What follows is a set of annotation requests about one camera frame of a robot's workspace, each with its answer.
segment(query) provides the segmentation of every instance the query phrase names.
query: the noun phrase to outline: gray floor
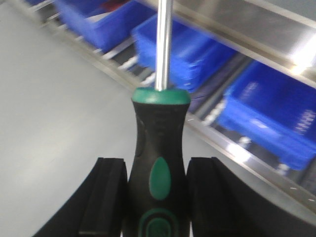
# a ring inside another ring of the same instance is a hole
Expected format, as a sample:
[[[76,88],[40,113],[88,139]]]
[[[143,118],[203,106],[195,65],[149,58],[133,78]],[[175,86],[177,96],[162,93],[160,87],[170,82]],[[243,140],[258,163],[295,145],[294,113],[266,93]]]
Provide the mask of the gray floor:
[[[97,157],[124,158],[136,142],[131,92],[0,5],[0,233],[29,237],[69,198]],[[184,160],[220,154],[184,131]],[[239,166],[234,171],[263,196],[316,223],[283,193]]]

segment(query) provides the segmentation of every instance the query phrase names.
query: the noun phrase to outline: black rubber grip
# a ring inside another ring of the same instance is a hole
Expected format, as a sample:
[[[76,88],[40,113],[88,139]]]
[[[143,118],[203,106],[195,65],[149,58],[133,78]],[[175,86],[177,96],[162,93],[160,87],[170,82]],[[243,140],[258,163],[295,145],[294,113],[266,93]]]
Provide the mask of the black rubber grip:
[[[188,237],[182,131],[189,104],[134,103],[138,137],[124,237]]]

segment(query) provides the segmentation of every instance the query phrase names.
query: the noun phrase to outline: blue storage crate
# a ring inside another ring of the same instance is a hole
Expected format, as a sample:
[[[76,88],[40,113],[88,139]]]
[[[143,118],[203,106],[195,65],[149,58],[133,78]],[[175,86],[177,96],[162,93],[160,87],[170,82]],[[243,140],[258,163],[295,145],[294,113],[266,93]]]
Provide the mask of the blue storage crate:
[[[54,0],[61,20],[86,41],[104,52],[130,36],[131,30],[155,14],[142,3],[131,0],[98,21],[92,16],[106,13],[107,0]]]
[[[132,31],[138,63],[156,68],[157,16]],[[235,51],[213,36],[173,20],[170,55],[170,80],[181,89],[194,92],[217,71]]]
[[[227,89],[218,122],[295,170],[316,154],[316,89],[253,62]]]

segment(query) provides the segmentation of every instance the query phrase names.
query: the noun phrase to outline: screwdriver handle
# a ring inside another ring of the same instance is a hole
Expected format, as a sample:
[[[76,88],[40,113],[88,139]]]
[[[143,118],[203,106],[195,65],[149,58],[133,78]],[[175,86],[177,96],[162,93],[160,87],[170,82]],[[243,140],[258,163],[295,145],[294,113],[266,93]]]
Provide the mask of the screwdriver handle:
[[[138,88],[133,104],[138,135],[123,236],[188,237],[182,131],[189,95],[184,90]]]

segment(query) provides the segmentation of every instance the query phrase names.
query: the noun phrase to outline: green grip inlay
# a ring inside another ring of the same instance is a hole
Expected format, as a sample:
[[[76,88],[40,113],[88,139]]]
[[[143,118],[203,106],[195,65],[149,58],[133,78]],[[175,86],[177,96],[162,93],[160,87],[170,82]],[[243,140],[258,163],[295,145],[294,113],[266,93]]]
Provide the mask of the green grip inlay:
[[[151,170],[149,177],[149,191],[153,198],[164,200],[171,189],[171,174],[164,158],[159,157]]]
[[[153,88],[139,87],[135,90],[132,100],[137,103],[155,105],[187,105],[191,98],[186,90],[169,89],[157,91]]]
[[[146,237],[171,237],[171,226],[162,218],[154,218],[148,223]]]

